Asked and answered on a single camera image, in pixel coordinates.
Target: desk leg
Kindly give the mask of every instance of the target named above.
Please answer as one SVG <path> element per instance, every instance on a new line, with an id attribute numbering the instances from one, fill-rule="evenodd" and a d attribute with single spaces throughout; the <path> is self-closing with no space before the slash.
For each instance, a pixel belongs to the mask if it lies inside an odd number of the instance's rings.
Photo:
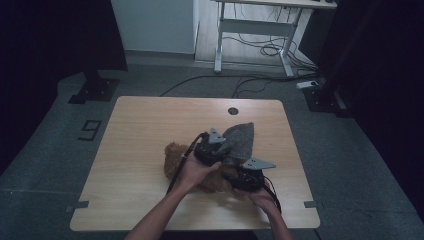
<path id="1" fill-rule="evenodd" d="M 218 45 L 216 46 L 215 53 L 215 73 L 221 73 L 221 64 L 222 64 L 222 22 L 224 21 L 224 10 L 225 3 L 222 3 L 221 6 L 221 16 L 219 18 L 219 27 L 218 27 Z"/>
<path id="2" fill-rule="evenodd" d="M 292 23 L 292 27 L 290 30 L 290 34 L 288 36 L 287 41 L 284 44 L 283 51 L 280 52 L 281 61 L 283 62 L 284 70 L 286 71 L 287 77 L 294 77 L 293 70 L 290 66 L 290 58 L 288 56 L 288 52 L 290 49 L 290 45 L 293 41 L 294 34 L 296 33 L 297 25 L 299 23 L 300 16 L 302 15 L 302 8 L 299 8 L 296 14 L 296 17 Z"/>

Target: brown stuffed toy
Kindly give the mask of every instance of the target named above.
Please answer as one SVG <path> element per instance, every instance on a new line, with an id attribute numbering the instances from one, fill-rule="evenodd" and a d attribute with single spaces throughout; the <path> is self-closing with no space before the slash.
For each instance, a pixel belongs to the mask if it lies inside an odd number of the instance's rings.
<path id="1" fill-rule="evenodd" d="M 177 171 L 178 165 L 181 162 L 182 155 L 187 151 L 187 145 L 180 145 L 175 142 L 170 143 L 165 148 L 165 164 L 163 167 L 165 176 L 168 179 L 172 179 Z M 209 173 L 205 180 L 198 185 L 198 188 L 203 192 L 215 193 L 215 192 L 231 192 L 237 198 L 241 198 L 242 195 L 235 192 L 231 186 L 231 183 L 224 179 L 221 175 L 225 172 L 227 175 L 237 176 L 237 171 L 234 167 L 228 165 L 221 165 L 221 168 Z"/>

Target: gray cloth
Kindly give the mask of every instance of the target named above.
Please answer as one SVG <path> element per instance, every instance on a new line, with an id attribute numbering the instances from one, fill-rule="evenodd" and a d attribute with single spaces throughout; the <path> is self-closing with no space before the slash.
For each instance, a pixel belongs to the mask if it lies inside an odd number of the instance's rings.
<path id="1" fill-rule="evenodd" d="M 254 126 L 253 123 L 238 124 L 227 129 L 222 134 L 226 139 L 218 149 L 218 154 L 227 157 L 223 162 L 232 165 L 240 164 L 252 156 Z"/>

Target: wooden table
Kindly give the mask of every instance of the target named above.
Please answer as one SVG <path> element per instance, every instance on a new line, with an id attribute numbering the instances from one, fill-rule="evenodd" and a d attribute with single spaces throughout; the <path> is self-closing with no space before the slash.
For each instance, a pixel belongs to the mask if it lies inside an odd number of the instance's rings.
<path id="1" fill-rule="evenodd" d="M 231 115 L 229 108 L 239 113 Z M 253 122 L 253 155 L 273 162 L 266 169 L 276 188 L 289 228 L 317 228 L 320 220 L 283 105 L 277 100 L 120 97 L 75 209 L 75 231 L 130 230 L 165 195 L 164 148 L 189 145 L 201 132 Z M 249 200 L 231 194 L 189 194 L 168 230 L 242 230 L 269 228 L 268 219 Z"/>
<path id="2" fill-rule="evenodd" d="M 293 70 L 290 66 L 290 59 L 288 52 L 290 45 L 293 41 L 294 34 L 296 33 L 297 25 L 299 23 L 302 10 L 304 8 L 312 9 L 335 9 L 337 4 L 333 1 L 327 3 L 324 0 L 312 1 L 312 0 L 213 0 L 221 3 L 221 15 L 219 18 L 218 28 L 218 45 L 215 52 L 215 66 L 214 71 L 216 73 L 221 72 L 222 65 L 222 35 L 224 32 L 228 33 L 244 33 L 244 34 L 255 34 L 255 35 L 268 35 L 268 36 L 279 36 L 285 37 L 286 41 L 279 56 L 283 64 L 284 70 L 287 77 L 294 77 Z M 268 22 L 268 21 L 252 21 L 245 19 L 228 19 L 224 16 L 225 3 L 241 3 L 241 4 L 255 4 L 255 5 L 270 5 L 270 6 L 281 6 L 281 7 L 296 7 L 299 10 L 291 23 L 281 22 Z"/>

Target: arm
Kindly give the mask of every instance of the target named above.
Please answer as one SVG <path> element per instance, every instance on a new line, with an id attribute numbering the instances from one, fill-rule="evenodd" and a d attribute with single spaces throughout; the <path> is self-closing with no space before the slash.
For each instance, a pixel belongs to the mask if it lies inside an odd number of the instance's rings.
<path id="1" fill-rule="evenodd" d="M 247 195 L 256 206 L 260 207 L 265 212 L 268 216 L 275 240 L 293 240 L 280 211 L 278 211 L 278 208 L 269 193 L 267 193 L 263 188 L 253 193 L 239 191 L 237 189 L 236 191 Z"/>
<path id="2" fill-rule="evenodd" d="M 212 167 L 204 166 L 191 153 L 174 188 L 138 222 L 125 237 L 125 240 L 159 239 L 181 200 L 191 189 L 201 183 L 210 172 L 217 170 L 220 165 L 219 162 Z"/>

